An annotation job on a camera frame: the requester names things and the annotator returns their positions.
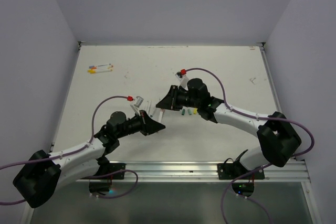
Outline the orange capped marker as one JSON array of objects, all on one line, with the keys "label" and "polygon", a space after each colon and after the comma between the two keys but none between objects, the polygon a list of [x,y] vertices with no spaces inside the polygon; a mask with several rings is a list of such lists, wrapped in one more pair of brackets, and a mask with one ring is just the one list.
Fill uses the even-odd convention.
[{"label": "orange capped marker", "polygon": [[90,74],[112,72],[112,71],[113,71],[112,68],[107,68],[107,69],[89,69],[89,70],[87,70],[87,72],[90,73]]}]

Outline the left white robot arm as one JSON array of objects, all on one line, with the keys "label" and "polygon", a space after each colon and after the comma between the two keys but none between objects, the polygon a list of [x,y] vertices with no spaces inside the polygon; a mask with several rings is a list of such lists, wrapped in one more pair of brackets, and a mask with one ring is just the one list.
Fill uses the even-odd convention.
[{"label": "left white robot arm", "polygon": [[109,172],[106,155],[119,147],[120,138],[137,132],[148,136],[163,129],[165,125],[150,118],[144,110],[130,119],[121,111],[114,112],[92,140],[55,153],[35,152],[16,175],[13,185],[32,208],[37,208],[57,189],[78,179],[106,177]]}]

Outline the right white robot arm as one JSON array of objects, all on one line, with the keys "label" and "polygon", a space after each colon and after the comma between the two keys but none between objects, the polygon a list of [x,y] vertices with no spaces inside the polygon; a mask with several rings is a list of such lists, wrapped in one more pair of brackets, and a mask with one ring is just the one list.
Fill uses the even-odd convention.
[{"label": "right white robot arm", "polygon": [[219,166],[230,179],[246,178],[254,169],[267,164],[284,167],[301,145],[301,138],[282,113],[274,112],[266,120],[261,120],[258,115],[240,115],[227,108],[223,100],[210,95],[199,78],[189,80],[185,88],[172,85],[156,107],[171,111],[196,108],[207,121],[233,126],[257,137],[258,147],[245,150],[232,163],[224,161]]}]

